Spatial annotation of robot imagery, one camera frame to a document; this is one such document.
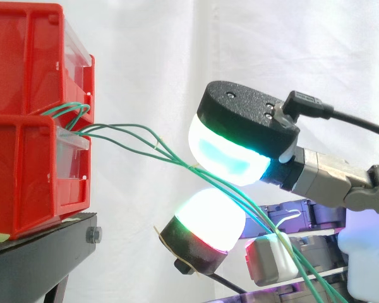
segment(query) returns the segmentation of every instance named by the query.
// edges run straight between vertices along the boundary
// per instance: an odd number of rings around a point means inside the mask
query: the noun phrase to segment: green glowing light
[[[215,134],[197,115],[189,128],[188,141],[199,164],[239,186],[259,180],[270,165],[269,158]]]
[[[203,242],[219,251],[230,251],[246,224],[244,211],[214,188],[192,196],[176,217]]]

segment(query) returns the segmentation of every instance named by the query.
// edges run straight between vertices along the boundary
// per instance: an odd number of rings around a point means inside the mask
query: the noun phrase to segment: white backdrop
[[[96,121],[150,126],[189,162],[195,160],[188,127],[212,80],[281,99],[300,90],[379,124],[379,0],[60,3],[96,58]],[[379,163],[379,137],[367,131],[308,118],[298,125],[303,147],[364,168]],[[65,303],[186,303],[222,294],[207,278],[179,274],[153,230],[161,230],[204,182],[99,140],[93,141],[92,172],[89,210],[99,213],[104,236],[70,274]],[[297,198],[267,184],[245,190],[262,205]],[[231,278],[225,268],[242,262],[228,259],[220,270]]]

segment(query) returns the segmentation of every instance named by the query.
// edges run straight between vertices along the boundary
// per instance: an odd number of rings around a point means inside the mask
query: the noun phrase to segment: black cap
[[[299,128],[276,119],[276,105],[283,101],[246,86],[214,81],[207,85],[197,111],[201,122],[214,133],[278,159],[297,139]]]
[[[177,256],[204,275],[214,273],[227,256],[227,252],[218,251],[199,239],[176,216],[164,227],[160,236]],[[174,266],[184,275],[193,273],[191,267],[182,261],[174,262]]]

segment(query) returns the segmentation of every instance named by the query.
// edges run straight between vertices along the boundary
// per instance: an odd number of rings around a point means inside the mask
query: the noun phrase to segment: black cable
[[[238,294],[245,294],[247,292],[244,289],[238,287],[237,285],[233,284],[230,281],[227,281],[225,278],[215,273],[212,273],[211,275],[205,275],[205,276],[208,276],[209,278],[215,280],[216,282],[219,282],[220,284],[225,285],[227,288],[233,290],[234,292],[237,292]]]
[[[376,125],[362,118],[354,117],[352,115],[345,114],[337,110],[333,111],[330,117],[333,119],[341,120],[341,121],[359,126],[361,128],[365,128],[368,131],[373,131],[374,133],[379,134],[379,125]]]
[[[379,134],[379,125],[334,110],[332,105],[323,103],[320,99],[296,91],[290,92],[282,106],[282,111],[285,115],[290,115],[294,122],[298,120],[299,115],[323,119],[333,118]]]

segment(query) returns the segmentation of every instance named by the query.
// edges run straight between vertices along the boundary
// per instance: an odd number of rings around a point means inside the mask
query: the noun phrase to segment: red plastic bin
[[[73,140],[90,140],[59,131],[47,116],[0,115],[0,234],[16,239],[89,207],[91,148]]]
[[[41,114],[67,102],[91,108],[76,128],[93,123],[94,58],[62,7],[0,2],[0,114]],[[60,125],[77,113],[59,118]]]

